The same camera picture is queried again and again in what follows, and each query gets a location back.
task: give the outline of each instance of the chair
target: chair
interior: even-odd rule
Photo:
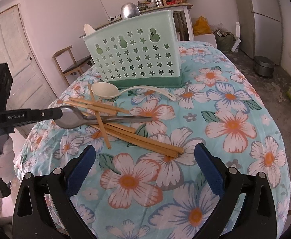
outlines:
[[[69,46],[69,47],[66,47],[62,50],[59,50],[57,51],[53,56],[52,58],[54,59],[56,65],[57,65],[57,68],[59,70],[59,72],[61,73],[62,77],[64,78],[65,82],[70,85],[70,83],[68,82],[68,80],[66,79],[66,76],[67,75],[70,75],[74,72],[79,72],[80,75],[82,75],[84,72],[82,71],[82,67],[88,63],[89,61],[92,60],[92,57],[91,56],[87,56],[87,57],[84,57],[78,61],[75,60],[72,52],[71,52],[71,49],[72,46]],[[62,71],[61,68],[60,68],[60,65],[58,64],[57,62],[57,59],[56,57],[60,56],[61,54],[65,53],[66,51],[69,52],[70,56],[71,56],[71,59],[73,60],[73,64],[71,66],[69,66],[66,70]]]

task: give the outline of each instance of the trash can lid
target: trash can lid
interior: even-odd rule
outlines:
[[[269,67],[269,68],[275,67],[275,63],[267,57],[255,56],[254,60],[256,63],[260,64],[263,67]]]

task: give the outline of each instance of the refrigerator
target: refrigerator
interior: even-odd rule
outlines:
[[[278,0],[236,0],[241,28],[240,49],[252,59],[263,56],[280,64],[282,24]]]

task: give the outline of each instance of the trash can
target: trash can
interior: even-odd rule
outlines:
[[[274,74],[275,64],[267,57],[255,56],[254,71],[261,77],[272,78]]]

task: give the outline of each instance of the hand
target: hand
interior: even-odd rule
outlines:
[[[0,155],[0,178],[6,184],[11,182],[15,177],[14,157],[13,140],[9,137],[3,146],[3,154]]]

